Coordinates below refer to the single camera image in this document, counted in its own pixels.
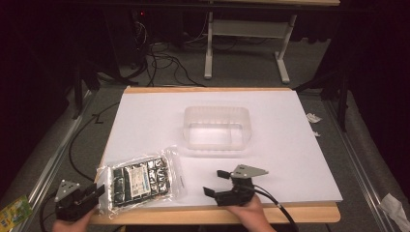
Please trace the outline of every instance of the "table leg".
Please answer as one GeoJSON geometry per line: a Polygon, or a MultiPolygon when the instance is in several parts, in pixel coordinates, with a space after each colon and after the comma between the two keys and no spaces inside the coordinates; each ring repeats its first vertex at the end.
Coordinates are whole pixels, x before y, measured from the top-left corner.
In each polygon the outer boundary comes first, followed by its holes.
{"type": "Polygon", "coordinates": [[[212,78],[212,36],[213,36],[214,14],[208,13],[208,45],[205,57],[205,79],[212,78]]]}
{"type": "Polygon", "coordinates": [[[284,52],[286,51],[287,45],[289,44],[289,39],[290,39],[290,36],[292,35],[293,27],[295,26],[295,21],[296,21],[296,15],[293,14],[290,17],[289,25],[286,27],[281,51],[275,52],[275,59],[277,60],[280,78],[283,84],[289,84],[290,82],[289,75],[287,74],[287,70],[283,62],[283,56],[284,56],[284,52]]]}

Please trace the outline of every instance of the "white paper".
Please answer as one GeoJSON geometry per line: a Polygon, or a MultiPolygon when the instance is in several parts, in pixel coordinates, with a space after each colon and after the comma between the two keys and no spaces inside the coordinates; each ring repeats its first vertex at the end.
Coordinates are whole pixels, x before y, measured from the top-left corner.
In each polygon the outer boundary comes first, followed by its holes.
{"type": "Polygon", "coordinates": [[[322,118],[317,117],[316,115],[314,115],[314,114],[312,114],[312,113],[309,113],[309,114],[307,114],[307,120],[308,120],[310,123],[318,123],[318,122],[320,122],[320,121],[322,120],[322,118]]]}
{"type": "Polygon", "coordinates": [[[342,197],[293,91],[242,91],[124,94],[102,164],[128,160],[177,145],[185,186],[183,199],[163,206],[215,205],[203,187],[232,188],[217,170],[245,164],[269,171],[252,178],[279,202],[341,201],[342,197]],[[243,151],[201,152],[187,149],[183,136],[188,106],[238,106],[249,110],[252,134],[243,151]]]}
{"type": "Polygon", "coordinates": [[[402,232],[410,231],[410,222],[407,220],[401,202],[391,194],[387,194],[379,205],[379,208],[386,212],[395,221],[402,232]]]}

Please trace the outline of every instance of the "human hand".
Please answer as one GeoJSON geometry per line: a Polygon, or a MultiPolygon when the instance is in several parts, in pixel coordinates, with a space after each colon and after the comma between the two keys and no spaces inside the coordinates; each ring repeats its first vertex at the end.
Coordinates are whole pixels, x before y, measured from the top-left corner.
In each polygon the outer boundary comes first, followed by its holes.
{"type": "Polygon", "coordinates": [[[94,214],[95,209],[88,212],[85,216],[80,218],[76,222],[68,222],[64,220],[56,219],[52,225],[53,232],[86,232],[87,225],[91,216],[94,214]]]}
{"type": "Polygon", "coordinates": [[[227,206],[226,210],[238,217],[249,232],[275,232],[263,212],[262,203],[255,194],[245,206],[227,206]]]}

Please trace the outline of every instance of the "plastic wrapping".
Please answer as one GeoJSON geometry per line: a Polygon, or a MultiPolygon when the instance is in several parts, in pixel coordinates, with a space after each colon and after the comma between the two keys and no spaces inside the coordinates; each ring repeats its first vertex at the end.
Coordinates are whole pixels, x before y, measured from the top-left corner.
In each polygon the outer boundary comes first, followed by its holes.
{"type": "Polygon", "coordinates": [[[184,192],[175,146],[154,154],[110,163],[98,171],[97,185],[105,186],[99,210],[110,218],[150,202],[176,199],[184,192]]]}

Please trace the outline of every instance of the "gray floor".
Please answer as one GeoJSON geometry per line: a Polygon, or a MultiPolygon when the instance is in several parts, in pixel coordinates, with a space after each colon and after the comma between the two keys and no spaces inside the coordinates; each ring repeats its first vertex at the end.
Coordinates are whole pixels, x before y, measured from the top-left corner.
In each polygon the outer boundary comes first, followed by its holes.
{"type": "MultiPolygon", "coordinates": [[[[157,67],[161,69],[157,69],[154,84],[162,86],[180,85],[179,82],[190,83],[183,69],[176,70],[176,64],[171,64],[169,59],[159,59],[162,53],[166,53],[178,57],[192,80],[208,87],[294,88],[313,77],[328,45],[328,43],[308,44],[306,41],[291,43],[285,55],[291,83],[283,85],[279,80],[278,68],[273,57],[273,52],[280,45],[279,41],[261,42],[258,39],[240,39],[233,48],[225,50],[232,43],[217,41],[211,80],[203,78],[205,47],[201,43],[187,44],[184,50],[165,44],[156,45],[154,50],[158,59],[157,67]]],[[[149,58],[149,64],[150,73],[153,73],[152,58],[149,58]]],[[[130,72],[127,67],[122,71],[130,72]]],[[[149,76],[144,73],[136,80],[144,86],[149,82],[149,76]]],[[[70,147],[66,144],[75,129],[85,125],[92,118],[92,114],[118,102],[124,88],[124,85],[102,81],[99,92],[85,94],[85,100],[89,102],[88,107],[77,120],[72,119],[74,105],[71,104],[24,163],[12,186],[1,199],[0,206],[4,207],[21,194],[27,194],[30,195],[31,202],[38,207],[45,196],[57,189],[62,179],[72,179],[83,186],[88,186],[90,182],[72,169],[68,161],[70,147]],[[50,167],[56,172],[44,172],[50,167]]],[[[399,231],[395,224],[374,206],[390,192],[403,203],[409,215],[408,201],[378,154],[353,97],[349,95],[346,114],[347,133],[345,133],[340,131],[335,123],[334,103],[321,101],[317,95],[318,91],[320,90],[305,91],[300,94],[300,99],[306,113],[314,113],[324,119],[318,124],[312,124],[312,129],[321,134],[317,138],[318,143],[343,196],[343,201],[338,203],[341,221],[329,224],[330,229],[332,231],[399,231]]],[[[73,161],[78,169],[89,176],[96,175],[96,168],[99,166],[116,109],[116,106],[112,107],[101,115],[100,121],[103,124],[91,123],[86,126],[73,144],[73,161]]],[[[52,208],[53,204],[50,202],[45,211],[52,212],[52,208]]],[[[53,217],[46,221],[47,229],[50,229],[52,220],[53,217]]],[[[301,231],[328,231],[324,224],[299,224],[299,226],[301,231]]],[[[113,226],[90,226],[89,231],[112,231],[114,228],[113,226]]],[[[20,230],[40,231],[38,212],[23,224],[20,230]]]]}

